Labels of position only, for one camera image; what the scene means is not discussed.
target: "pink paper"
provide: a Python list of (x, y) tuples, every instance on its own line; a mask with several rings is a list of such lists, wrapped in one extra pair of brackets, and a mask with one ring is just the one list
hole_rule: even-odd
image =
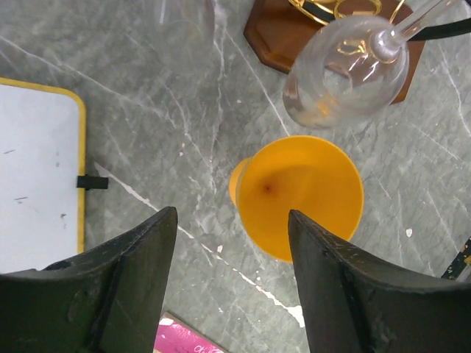
[(207, 339), (165, 314), (159, 323), (154, 353), (225, 353)]

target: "orange cup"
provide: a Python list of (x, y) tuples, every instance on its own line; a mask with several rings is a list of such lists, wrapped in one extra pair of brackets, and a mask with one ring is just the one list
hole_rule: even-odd
[(242, 160), (229, 181), (230, 198), (252, 240), (277, 259), (292, 262), (288, 214), (299, 210), (350, 240), (364, 204), (360, 174), (333, 143), (291, 136)]

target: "yellow frame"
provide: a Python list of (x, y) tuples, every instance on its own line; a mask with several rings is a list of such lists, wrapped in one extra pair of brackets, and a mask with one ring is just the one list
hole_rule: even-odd
[[(0, 84), (28, 88), (30, 90), (42, 90), (43, 92), (62, 94), (72, 98), (79, 106), (79, 165), (78, 175), (85, 175), (85, 133), (87, 128), (87, 112), (85, 104), (77, 94), (70, 90), (52, 86), (39, 85), (37, 83), (17, 81), (15, 79), (5, 79), (0, 77)], [(85, 250), (85, 189), (78, 189), (79, 205), (77, 215), (77, 251)]]

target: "white board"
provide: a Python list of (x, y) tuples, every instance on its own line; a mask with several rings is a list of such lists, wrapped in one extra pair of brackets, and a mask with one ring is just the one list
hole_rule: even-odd
[(0, 273), (83, 251), (85, 108), (72, 92), (0, 79)]

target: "clear wine glass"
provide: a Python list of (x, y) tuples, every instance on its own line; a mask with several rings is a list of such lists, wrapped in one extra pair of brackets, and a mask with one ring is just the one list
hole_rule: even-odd
[(212, 0), (144, 0), (149, 36), (162, 63), (179, 74), (206, 68), (214, 41)]
[(407, 41), (458, 0), (430, 0), (393, 26), (352, 15), (318, 31), (297, 57), (283, 90), (291, 118), (310, 127), (354, 123), (390, 104), (408, 73)]

